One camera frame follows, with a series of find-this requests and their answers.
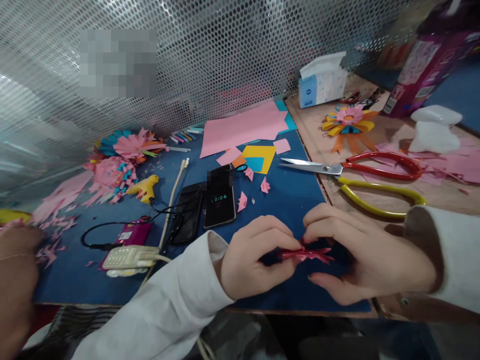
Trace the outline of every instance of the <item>yellow-handled scissors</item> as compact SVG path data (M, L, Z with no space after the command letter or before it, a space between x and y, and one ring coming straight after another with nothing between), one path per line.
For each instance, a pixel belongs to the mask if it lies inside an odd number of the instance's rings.
M378 169L375 167L365 166L361 164L354 163L354 161L362 160L362 159L369 159L369 158L384 158L395 160L398 164L404 166L408 169L408 173L402 174L397 172L390 172L382 169ZM426 199L420 195L418 192L412 191L407 188L397 187L397 186L390 186L390 185L381 185L377 183L371 183L366 181L357 181L357 180L350 180L342 176L343 169L353 169L362 171L365 173L379 175L384 178L396 179L396 180L417 180L422 176L423 170L422 168L416 164L411 159L391 153L391 152L366 152L357 156L352 156L346 159L345 162L341 162L334 165L324 165L318 162L311 162L311 161L304 161L304 160L297 160L297 159L287 159L282 158L282 160L289 162L290 164L279 164L280 166L298 169L298 170L305 170L313 173L325 174L335 178L340 184L342 184L340 190L342 190L350 199L352 199L357 205L364 208L365 210L381 216L385 218L391 219L404 219L407 215L406 212L393 212L393 211L385 211L370 205L369 203L362 200L357 194L353 192L350 186L357 186L359 188L368 188L368 189L377 189L381 191L385 191L388 193L396 193L404 195L408 198L411 198L415 205L425 205L427 203Z

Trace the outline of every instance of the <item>hand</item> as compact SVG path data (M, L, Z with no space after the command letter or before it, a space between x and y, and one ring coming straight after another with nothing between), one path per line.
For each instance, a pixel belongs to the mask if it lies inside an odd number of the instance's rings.
M296 258L265 266L259 259L275 248L299 250L290 229L275 216L260 216L238 230L221 263L214 264L225 293L234 300L267 292L292 277Z
M0 232L0 258L34 254L43 238L42 230L23 224L12 225Z
M361 221L322 203L303 218L305 243L332 237L354 257L342 278L313 273L310 281L321 286L341 305L399 292L430 292L437 271L429 257L413 243L392 236L373 222Z

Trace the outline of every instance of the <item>perforated metal sheet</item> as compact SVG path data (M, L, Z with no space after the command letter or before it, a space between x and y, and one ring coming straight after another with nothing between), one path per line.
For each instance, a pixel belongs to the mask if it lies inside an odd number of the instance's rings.
M368 63L408 3L0 1L0 189L84 163L116 129L169 133L286 96L319 55L347 51L347 70ZM157 96L80 97L89 29L156 30Z

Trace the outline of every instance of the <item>yellow glue gun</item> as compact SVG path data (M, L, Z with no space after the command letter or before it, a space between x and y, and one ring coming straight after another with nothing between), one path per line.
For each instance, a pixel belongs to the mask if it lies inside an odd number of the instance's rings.
M127 194L136 194L137 199L141 198L141 202L145 204L150 204L150 199L155 198L154 194L154 185L159 182L159 177L157 175L152 175L143 179L142 181L137 182L135 185L130 186L127 190Z

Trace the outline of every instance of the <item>smartphone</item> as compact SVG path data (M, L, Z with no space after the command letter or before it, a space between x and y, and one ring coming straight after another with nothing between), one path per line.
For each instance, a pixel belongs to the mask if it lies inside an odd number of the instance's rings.
M228 224L237 218L231 164L212 170L203 195L203 228Z
M175 216L171 223L169 244L183 246L192 243L199 234L202 215L203 184L186 186L181 190Z

